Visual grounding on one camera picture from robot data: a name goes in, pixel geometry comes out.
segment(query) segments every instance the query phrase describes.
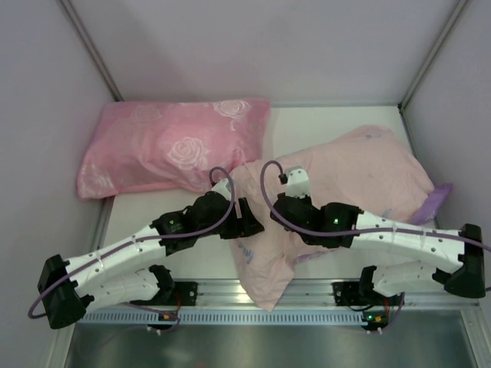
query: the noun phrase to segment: robotic arm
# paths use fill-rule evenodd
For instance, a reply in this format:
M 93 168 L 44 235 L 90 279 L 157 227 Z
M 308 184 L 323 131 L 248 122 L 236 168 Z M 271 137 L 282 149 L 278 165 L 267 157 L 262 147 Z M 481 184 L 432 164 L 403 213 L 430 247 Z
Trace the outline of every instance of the robotic arm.
M 485 296 L 483 250 L 471 244 L 482 241 L 479 226 L 466 224 L 460 230 L 436 231 L 395 222 L 344 203 L 328 203 L 317 209 L 311 203 L 308 175 L 303 168 L 286 170 L 280 180 L 286 190 L 278 195 L 271 217 L 286 230 L 299 233 L 305 244 L 383 251 L 414 260 L 365 268 L 360 293 L 392 297 L 404 291 L 444 289 L 461 297 Z M 285 225 L 285 219 L 296 226 Z M 332 232 L 339 232 L 339 236 L 326 237 Z
M 235 203 L 226 215 L 233 200 L 230 189 L 229 180 L 223 179 L 193 205 L 161 215 L 118 243 L 80 257 L 49 258 L 38 283 L 40 294 L 70 275 L 42 300 L 51 328 L 66 327 L 108 305 L 166 301 L 174 290 L 169 271 L 159 265 L 166 257 L 193 247 L 203 236 L 231 239 L 264 231 L 245 198 L 238 200 L 240 218 Z

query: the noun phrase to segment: gray floor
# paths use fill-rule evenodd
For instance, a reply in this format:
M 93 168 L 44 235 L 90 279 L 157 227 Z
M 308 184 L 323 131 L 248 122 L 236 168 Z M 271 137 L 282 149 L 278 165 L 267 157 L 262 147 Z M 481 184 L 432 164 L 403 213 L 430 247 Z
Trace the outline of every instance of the gray floor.
M 158 337 L 138 327 L 79 325 L 74 340 L 65 368 L 477 366 L 458 312 L 406 311 L 382 336 L 353 327 L 182 326 Z

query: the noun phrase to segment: pink cloth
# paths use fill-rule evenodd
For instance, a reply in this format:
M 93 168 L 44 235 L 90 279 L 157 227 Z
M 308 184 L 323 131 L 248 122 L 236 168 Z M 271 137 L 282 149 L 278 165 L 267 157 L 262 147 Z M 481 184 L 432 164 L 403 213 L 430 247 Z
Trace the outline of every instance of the pink cloth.
M 270 103 L 108 104 L 78 174 L 82 199 L 183 187 L 211 189 L 209 170 L 262 157 Z
M 331 143 L 321 144 L 278 159 L 284 169 L 302 166 L 308 173 L 312 203 L 320 208 L 343 202 L 398 221 L 407 221 L 434 189 L 421 165 L 383 127 L 363 126 Z M 269 218 L 259 188 L 265 160 L 246 163 L 232 172 L 239 197 L 247 197 L 252 213 L 265 231 L 231 246 L 245 291 L 263 309 L 272 311 L 295 276 L 295 264 L 318 257 L 328 249 L 309 246 Z M 272 166 L 266 188 L 274 203 L 285 191 Z

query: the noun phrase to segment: white wall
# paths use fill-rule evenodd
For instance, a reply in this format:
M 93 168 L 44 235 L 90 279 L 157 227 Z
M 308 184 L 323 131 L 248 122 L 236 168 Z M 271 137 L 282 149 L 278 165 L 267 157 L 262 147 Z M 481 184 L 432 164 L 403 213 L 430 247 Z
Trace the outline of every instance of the white wall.
M 44 364 L 53 332 L 31 321 L 44 260 L 88 247 L 99 202 L 75 176 L 110 100 L 55 0 L 7 0 L 0 11 L 0 366 Z
M 455 189 L 439 219 L 483 228 L 491 244 L 491 2 L 474 0 L 411 101 L 406 117 L 431 178 Z M 486 254 L 487 284 L 491 257 Z M 491 296 L 483 301 L 491 326 Z
M 73 0 L 124 98 L 391 104 L 456 0 Z

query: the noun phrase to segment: floral pillow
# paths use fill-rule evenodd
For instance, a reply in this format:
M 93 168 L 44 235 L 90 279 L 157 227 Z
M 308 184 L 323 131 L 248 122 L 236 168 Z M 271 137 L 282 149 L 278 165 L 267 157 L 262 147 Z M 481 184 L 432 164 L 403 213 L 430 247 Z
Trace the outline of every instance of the floral pillow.
M 119 102 L 101 121 L 77 178 L 82 199 L 182 187 L 211 189 L 208 172 L 262 157 L 270 103 Z

